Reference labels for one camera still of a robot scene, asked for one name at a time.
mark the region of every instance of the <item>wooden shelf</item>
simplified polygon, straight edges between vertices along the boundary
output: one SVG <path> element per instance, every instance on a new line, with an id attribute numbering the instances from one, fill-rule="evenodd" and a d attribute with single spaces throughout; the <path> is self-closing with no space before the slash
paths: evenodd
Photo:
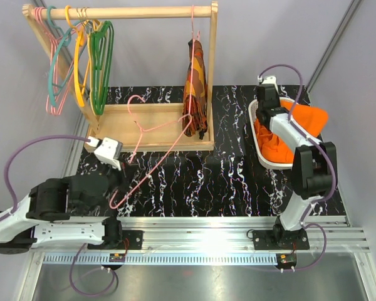
<path id="1" fill-rule="evenodd" d="M 182 115 L 182 103 L 132 104 L 130 108 L 145 129 L 178 120 Z M 98 139 L 108 137 L 120 141 L 123 143 L 122 152 L 132 152 L 135 149 L 140 131 L 133 121 L 133 117 L 128 113 L 127 105 L 106 105 L 103 115 L 99 118 L 99 123 L 100 130 L 94 134 L 92 128 L 89 127 L 87 136 L 91 135 Z M 137 151 L 166 152 L 181 132 L 181 122 L 146 132 Z M 212 151 L 214 148 L 213 133 L 211 114 L 208 118 L 208 130 L 203 140 L 199 139 L 198 134 L 192 137 L 183 135 L 173 151 Z M 85 144 L 85 149 L 88 152 L 94 150 L 87 144 Z"/>

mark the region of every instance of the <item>black marble tabletop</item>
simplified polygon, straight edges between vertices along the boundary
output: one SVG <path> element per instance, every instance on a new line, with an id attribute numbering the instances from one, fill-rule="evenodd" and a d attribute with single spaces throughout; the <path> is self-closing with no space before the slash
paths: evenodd
<path id="1" fill-rule="evenodd" d="M 126 103 L 138 94 L 147 103 L 182 101 L 182 87 L 113 87 L 108 103 Z M 295 98 L 298 86 L 280 86 L 280 95 Z M 284 211 L 292 190 L 291 171 L 263 168 L 256 155 L 248 105 L 256 86 L 213 88 L 215 146 L 212 152 L 172 152 L 166 161 L 118 209 L 119 216 L 275 216 Z M 300 103 L 309 104 L 306 92 Z M 127 159 L 131 153 L 123 153 Z M 140 152 L 139 170 L 130 187 L 146 175 L 163 152 Z M 83 150 L 78 174 L 100 171 L 104 166 Z M 68 208 L 75 215 L 73 208 Z M 109 216 L 108 204 L 95 206 L 83 215 Z M 315 206 L 312 215 L 345 215 L 338 191 Z"/>

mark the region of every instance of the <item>orange fabric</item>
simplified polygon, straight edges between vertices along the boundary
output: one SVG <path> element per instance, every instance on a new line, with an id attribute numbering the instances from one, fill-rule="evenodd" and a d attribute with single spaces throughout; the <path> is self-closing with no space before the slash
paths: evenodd
<path id="1" fill-rule="evenodd" d="M 281 100 L 280 104 L 287 110 L 290 110 L 293 105 L 292 102 L 286 100 Z M 326 111 L 307 105 L 296 105 L 293 116 L 314 137 L 320 134 L 328 120 Z M 255 133 L 259 149 L 266 160 L 274 163 L 293 163 L 294 154 L 288 146 L 277 135 L 272 134 L 265 126 L 261 125 L 258 119 L 255 121 Z"/>

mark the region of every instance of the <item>robotic arm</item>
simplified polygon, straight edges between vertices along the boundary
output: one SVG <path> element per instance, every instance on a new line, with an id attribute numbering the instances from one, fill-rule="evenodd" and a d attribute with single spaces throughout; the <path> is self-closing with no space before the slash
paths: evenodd
<path id="1" fill-rule="evenodd" d="M 336 148 L 331 142 L 322 142 L 311 136 L 280 105 L 276 77 L 265 78 L 258 87 L 256 118 L 261 125 L 278 135 L 294 153 L 291 173 L 293 194 L 285 211 L 277 217 L 273 230 L 253 231 L 256 250 L 292 248 L 309 249 L 303 219 L 309 207 L 332 188 L 333 176 L 317 144 L 327 155 L 337 178 Z"/>
<path id="2" fill-rule="evenodd" d="M 70 221 L 69 205 L 82 213 L 105 203 L 108 193 L 116 189 L 127 191 L 136 171 L 136 166 L 118 160 L 120 142 L 90 137 L 89 144 L 96 147 L 96 157 L 108 165 L 106 172 L 48 179 L 32 188 L 16 212 L 11 213 L 10 208 L 0 213 L 0 253 L 23 253 L 31 247 L 78 248 L 84 243 L 91 249 L 122 249 L 123 238 L 130 235 L 139 236 L 142 241 L 141 231 L 122 231 L 116 217 L 101 223 Z"/>

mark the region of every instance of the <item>laundry basket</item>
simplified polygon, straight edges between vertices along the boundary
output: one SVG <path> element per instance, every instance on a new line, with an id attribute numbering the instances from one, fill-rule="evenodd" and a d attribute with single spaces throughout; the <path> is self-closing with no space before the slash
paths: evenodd
<path id="1" fill-rule="evenodd" d="M 293 99 L 288 97 L 280 97 L 280 100 L 286 100 L 287 102 L 294 102 Z M 256 132 L 255 132 L 255 121 L 256 121 L 256 110 L 258 109 L 258 100 L 254 100 L 249 104 L 249 119 L 251 121 L 251 128 L 252 128 L 252 135 L 253 140 L 255 141 L 255 147 L 256 152 L 258 153 L 258 158 L 260 164 L 267 168 L 267 169 L 291 169 L 293 167 L 292 164 L 287 163 L 274 163 L 269 160 L 266 160 L 261 153 L 261 150 L 259 149 L 258 140 L 256 138 Z"/>

